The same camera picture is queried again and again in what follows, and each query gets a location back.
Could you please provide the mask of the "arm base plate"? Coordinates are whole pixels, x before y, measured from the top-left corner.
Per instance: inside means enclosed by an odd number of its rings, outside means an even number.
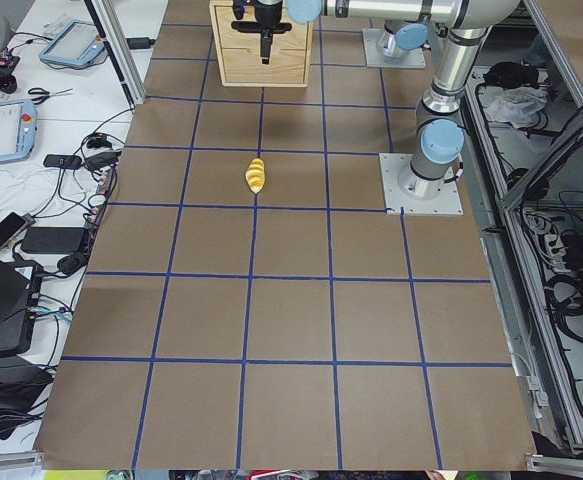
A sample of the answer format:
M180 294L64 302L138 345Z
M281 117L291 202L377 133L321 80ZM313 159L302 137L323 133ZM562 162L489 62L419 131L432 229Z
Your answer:
M389 215L462 216L455 172L449 166L442 179L429 181L411 169L411 154L381 153L380 172L385 211Z
M427 28L409 24L395 33L386 29L363 30L363 45L367 67L424 69L426 60L422 46L427 40Z

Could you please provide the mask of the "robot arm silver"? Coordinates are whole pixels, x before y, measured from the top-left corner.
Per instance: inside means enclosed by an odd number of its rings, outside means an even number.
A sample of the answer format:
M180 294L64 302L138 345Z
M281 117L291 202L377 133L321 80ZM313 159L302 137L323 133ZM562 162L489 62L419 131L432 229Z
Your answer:
M469 73L490 27L516 8L516 1L234 1L231 27L260 37L260 57L269 62L276 35L292 25L282 20L286 9L292 21L306 25L321 15L379 17L415 24L430 21L447 27L442 57L430 86L422 95L420 113L431 114L418 121L418 146L397 180L401 190L418 200L438 196L449 167L464 145L464 134L452 119L459 110Z
M428 27L423 23L385 20L376 48L386 58L399 58L421 48L427 35Z

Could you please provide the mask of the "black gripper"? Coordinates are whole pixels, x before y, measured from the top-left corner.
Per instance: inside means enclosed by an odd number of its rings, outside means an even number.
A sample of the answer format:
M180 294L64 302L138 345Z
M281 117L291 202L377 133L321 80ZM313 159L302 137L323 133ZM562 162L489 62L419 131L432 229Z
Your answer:
M234 1L232 3L235 19L231 22L231 28L241 33L260 33L260 59L263 65L268 65L274 33L286 33L292 30L290 23L282 21L282 6L281 0ZM253 8L254 21L244 20L248 7Z

